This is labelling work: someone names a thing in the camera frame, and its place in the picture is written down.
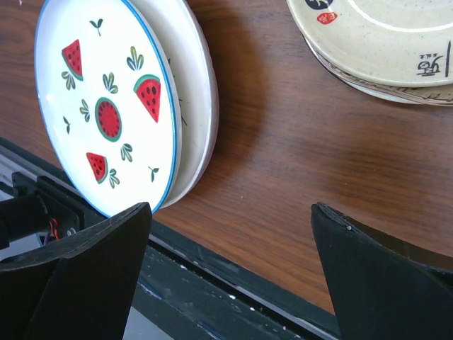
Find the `watermelon print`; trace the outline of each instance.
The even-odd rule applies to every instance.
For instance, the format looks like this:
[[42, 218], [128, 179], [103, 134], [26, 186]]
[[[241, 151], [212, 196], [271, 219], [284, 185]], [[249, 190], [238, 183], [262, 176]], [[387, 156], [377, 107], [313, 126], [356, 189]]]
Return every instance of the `watermelon print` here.
[[102, 136], [116, 142], [121, 137], [121, 116], [115, 104], [108, 98], [99, 98], [94, 109], [96, 124]]
[[120, 180], [116, 176], [116, 170], [108, 170], [107, 159], [104, 156], [87, 152], [86, 158], [88, 159], [94, 178], [98, 184], [102, 184], [107, 177], [109, 178], [108, 180], [112, 189], [115, 188], [115, 184], [120, 184]]
[[159, 122], [161, 105], [161, 81], [157, 76], [146, 74], [134, 86], [134, 92], [156, 123]]
[[62, 50], [63, 60], [68, 66], [69, 72], [63, 72], [62, 78], [66, 80], [66, 88], [76, 88], [74, 78], [83, 81], [84, 76], [82, 72], [82, 59], [79, 39], [75, 40], [72, 44], [66, 46]]

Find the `cream plate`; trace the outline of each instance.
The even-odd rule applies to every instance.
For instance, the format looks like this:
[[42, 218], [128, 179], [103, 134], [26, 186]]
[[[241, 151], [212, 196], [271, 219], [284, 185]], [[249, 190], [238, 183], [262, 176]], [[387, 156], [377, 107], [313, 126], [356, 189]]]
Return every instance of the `cream plate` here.
[[200, 180], [219, 126], [217, 83], [206, 39], [184, 0], [132, 0], [170, 60], [181, 106], [183, 149], [175, 185], [162, 207], [180, 200]]
[[360, 84], [359, 80], [356, 79], [353, 76], [350, 76], [349, 74], [346, 74], [345, 72], [342, 72], [339, 68], [333, 66], [328, 60], [324, 59], [322, 56], [319, 55], [318, 51], [316, 51], [311, 43], [305, 39], [306, 45], [309, 47], [311, 50], [311, 53], [313, 53], [313, 56], [319, 61], [319, 63], [331, 74], [333, 74], [337, 79], [343, 81], [347, 85], [353, 87], [356, 90], [359, 90], [363, 92], [364, 94], [368, 94], [370, 96], [379, 98], [379, 99], [384, 99], [385, 101], [393, 101], [395, 103], [402, 103], [402, 104], [419, 104], [416, 103], [415, 101], [410, 101], [408, 99], [404, 99], [389, 93], [381, 92], [376, 89], [373, 89], [371, 86], [370, 87], [365, 87]]
[[287, 2], [305, 37], [349, 74], [390, 86], [453, 83], [453, 1]]
[[371, 96], [405, 104], [424, 104], [434, 106], [453, 106], [453, 85], [431, 87], [400, 87], [387, 86], [366, 81], [337, 68], [321, 56], [306, 39], [315, 58], [333, 75], [355, 89]]
[[112, 216], [155, 212], [181, 151], [178, 96], [151, 28], [126, 0], [47, 0], [35, 41], [43, 120], [80, 193]]

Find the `wooden table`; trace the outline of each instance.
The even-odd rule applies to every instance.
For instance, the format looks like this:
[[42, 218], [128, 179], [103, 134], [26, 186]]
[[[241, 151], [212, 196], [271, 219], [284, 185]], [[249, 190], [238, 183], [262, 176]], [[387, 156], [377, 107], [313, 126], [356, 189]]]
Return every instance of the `wooden table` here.
[[[0, 2], [0, 135], [59, 165], [33, 73], [42, 3]], [[453, 256], [451, 109], [388, 103], [339, 82], [285, 0], [189, 3], [217, 74], [219, 137], [201, 182], [157, 220], [330, 312], [312, 203]]]

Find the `white plate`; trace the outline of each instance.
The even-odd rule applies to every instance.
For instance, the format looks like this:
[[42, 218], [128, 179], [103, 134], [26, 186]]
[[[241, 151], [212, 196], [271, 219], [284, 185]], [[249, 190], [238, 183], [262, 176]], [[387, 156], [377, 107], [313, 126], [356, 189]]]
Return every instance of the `white plate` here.
[[171, 70], [183, 118], [183, 150], [175, 186], [163, 207], [174, 204], [200, 180], [219, 126], [217, 83], [206, 39], [184, 0], [132, 0], [153, 28]]
[[87, 201], [107, 216], [137, 202], [159, 209], [178, 173], [180, 108], [166, 56], [134, 6], [47, 0], [35, 78], [52, 146]]
[[287, 0], [301, 32], [343, 71], [390, 86], [453, 83], [453, 2]]

